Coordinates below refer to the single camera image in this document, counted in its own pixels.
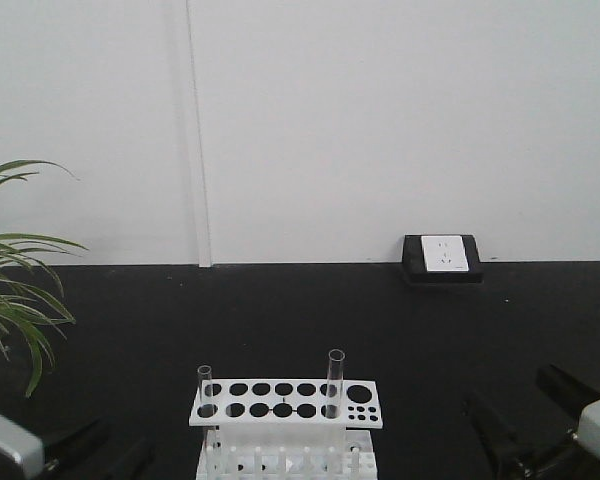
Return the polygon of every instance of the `black tabletop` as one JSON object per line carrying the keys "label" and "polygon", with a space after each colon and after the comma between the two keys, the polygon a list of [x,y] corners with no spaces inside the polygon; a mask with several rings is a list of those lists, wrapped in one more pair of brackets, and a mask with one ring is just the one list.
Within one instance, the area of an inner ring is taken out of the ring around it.
{"label": "black tabletop", "polygon": [[375,380],[379,478],[491,478],[462,414],[480,391],[523,441],[556,442],[572,420],[534,385],[548,363],[600,385],[600,262],[494,263],[478,286],[408,288],[399,265],[60,267],[78,324],[50,332],[58,365],[24,399],[28,358],[0,357],[0,413],[44,434],[95,416],[111,440],[62,478],[89,479],[136,439],[156,442],[145,477],[195,476],[188,426],[196,368],[217,378]]}

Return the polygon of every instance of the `spider plant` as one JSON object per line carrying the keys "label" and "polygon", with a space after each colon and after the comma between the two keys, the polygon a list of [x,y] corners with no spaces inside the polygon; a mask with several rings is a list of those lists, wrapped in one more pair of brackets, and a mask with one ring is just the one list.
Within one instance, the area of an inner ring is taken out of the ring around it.
{"label": "spider plant", "polygon": [[[42,160],[16,160],[0,165],[0,186],[14,180],[26,181],[32,175],[39,173],[26,167],[42,164],[60,167],[55,163]],[[58,326],[63,323],[75,323],[75,319],[57,296],[31,283],[10,278],[2,267],[18,266],[29,273],[33,273],[37,267],[53,280],[59,296],[63,297],[60,278],[53,269],[36,256],[47,253],[72,254],[71,249],[75,248],[84,249],[77,243],[46,235],[0,234],[0,351],[8,360],[8,348],[3,342],[4,337],[12,330],[22,334],[31,352],[32,360],[26,397],[31,396],[40,382],[43,356],[51,366],[55,364],[51,345],[44,334],[44,327],[53,328],[64,337]]]}

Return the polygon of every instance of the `white test tube rack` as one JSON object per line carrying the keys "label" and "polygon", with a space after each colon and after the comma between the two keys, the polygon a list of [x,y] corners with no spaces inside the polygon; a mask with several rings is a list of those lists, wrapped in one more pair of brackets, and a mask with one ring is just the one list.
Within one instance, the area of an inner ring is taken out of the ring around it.
{"label": "white test tube rack", "polygon": [[382,428],[375,382],[331,385],[324,379],[202,381],[189,418],[204,432],[196,480],[377,479],[366,430]]}

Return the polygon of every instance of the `green leaf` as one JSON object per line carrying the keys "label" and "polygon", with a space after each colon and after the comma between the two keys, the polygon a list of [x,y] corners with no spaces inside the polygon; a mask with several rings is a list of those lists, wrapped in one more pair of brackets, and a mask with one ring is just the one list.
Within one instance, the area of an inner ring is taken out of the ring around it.
{"label": "green leaf", "polygon": [[9,246],[13,247],[13,248],[20,248],[19,245],[43,245],[47,248],[49,248],[50,252],[56,252],[56,253],[69,253],[71,255],[74,255],[71,251],[69,251],[68,249],[62,247],[61,245],[57,244],[57,243],[51,243],[51,242],[40,242],[40,241],[36,241],[36,240],[21,240],[21,241],[16,241],[16,242],[10,242]]}
{"label": "green leaf", "polygon": [[11,303],[11,310],[17,312],[17,314],[23,320],[26,320],[34,325],[48,325],[57,331],[62,338],[67,338],[62,330],[58,328],[58,325],[62,323],[75,323],[73,319],[69,318],[49,318],[40,310],[37,310],[29,305],[22,303]]}
{"label": "green leaf", "polygon": [[42,350],[44,350],[49,363],[52,366],[55,365],[56,359],[53,355],[53,350],[51,350],[51,344],[49,343],[49,340],[47,340],[47,337],[45,337],[35,325],[31,325],[30,323],[23,323],[21,328],[27,335],[30,335],[38,345],[42,347]]}
{"label": "green leaf", "polygon": [[9,175],[6,177],[2,177],[0,178],[0,185],[2,185],[3,183],[9,182],[11,180],[24,180],[27,181],[27,177],[31,176],[31,175],[37,175],[38,172],[26,172],[26,173],[21,173],[18,175]]}
{"label": "green leaf", "polygon": [[4,240],[34,240],[40,242],[50,242],[50,243],[58,243],[60,245],[67,245],[69,247],[80,248],[82,250],[87,250],[86,247],[80,245],[76,242],[71,242],[69,240],[65,240],[63,238],[58,237],[49,237],[47,235],[37,235],[32,233],[0,233],[0,241]]}
{"label": "green leaf", "polygon": [[7,252],[1,252],[0,256],[3,259],[11,260],[13,263],[20,265],[22,268],[24,268],[28,272],[31,271],[31,265],[28,262],[26,262],[25,260],[21,259],[18,255],[12,255]]}
{"label": "green leaf", "polygon": [[41,288],[34,287],[33,285],[22,285],[22,288],[24,288],[24,290],[42,300],[44,303],[49,305],[67,320],[71,320],[72,323],[75,322],[75,318],[73,318],[73,315],[71,315],[69,310],[67,310],[65,306],[62,303],[60,303],[60,301],[56,297],[51,295],[49,292]]}
{"label": "green leaf", "polygon": [[39,266],[40,268],[42,268],[42,270],[47,275],[49,275],[49,277],[51,277],[51,279],[53,280],[56,288],[60,292],[60,296],[64,297],[64,288],[62,286],[62,281],[60,280],[60,277],[55,272],[55,270],[53,270],[52,268],[49,268],[47,266],[47,264],[44,263],[42,260],[38,260],[37,258],[28,255],[29,253],[51,253],[51,252],[63,253],[63,254],[65,253],[65,252],[60,252],[60,251],[56,251],[56,250],[51,250],[48,248],[37,248],[37,247],[36,248],[23,248],[20,250],[19,253],[23,257],[23,259],[26,259],[28,262],[33,263],[33,264]]}
{"label": "green leaf", "polygon": [[42,377],[42,354],[40,353],[40,347],[36,343],[34,339],[32,339],[29,335],[24,336],[29,344],[29,351],[31,352],[31,378],[29,379],[29,385],[27,385],[27,390],[24,393],[24,396],[27,398],[31,398],[31,394],[40,383],[40,378]]}
{"label": "green leaf", "polygon": [[8,172],[10,170],[16,170],[18,168],[26,167],[29,165],[53,165],[54,167],[61,168],[62,170],[67,172],[69,175],[71,175],[72,177],[75,178],[75,176],[69,170],[64,168],[62,165],[58,165],[57,163],[53,163],[53,162],[47,162],[44,160],[14,160],[12,162],[3,163],[2,165],[0,165],[0,176],[3,173]]}

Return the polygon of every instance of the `electrical socket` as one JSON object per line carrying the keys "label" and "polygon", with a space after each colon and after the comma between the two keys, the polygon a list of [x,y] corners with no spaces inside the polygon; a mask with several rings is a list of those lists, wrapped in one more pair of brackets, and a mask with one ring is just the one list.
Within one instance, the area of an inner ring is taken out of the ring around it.
{"label": "electrical socket", "polygon": [[482,265],[473,235],[405,235],[405,280],[414,286],[482,283]]}
{"label": "electrical socket", "polygon": [[460,235],[423,235],[422,252],[428,272],[468,272],[469,262]]}

